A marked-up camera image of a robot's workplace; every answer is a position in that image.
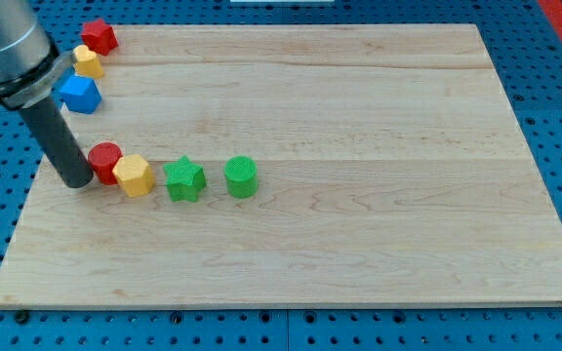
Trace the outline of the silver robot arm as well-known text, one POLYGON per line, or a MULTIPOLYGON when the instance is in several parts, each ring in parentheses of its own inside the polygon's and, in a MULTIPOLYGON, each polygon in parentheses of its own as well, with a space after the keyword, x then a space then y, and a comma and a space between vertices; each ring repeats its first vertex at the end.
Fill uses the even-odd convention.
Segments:
POLYGON ((0 105, 28 108, 51 95, 77 62, 60 52, 25 0, 0 0, 0 105))

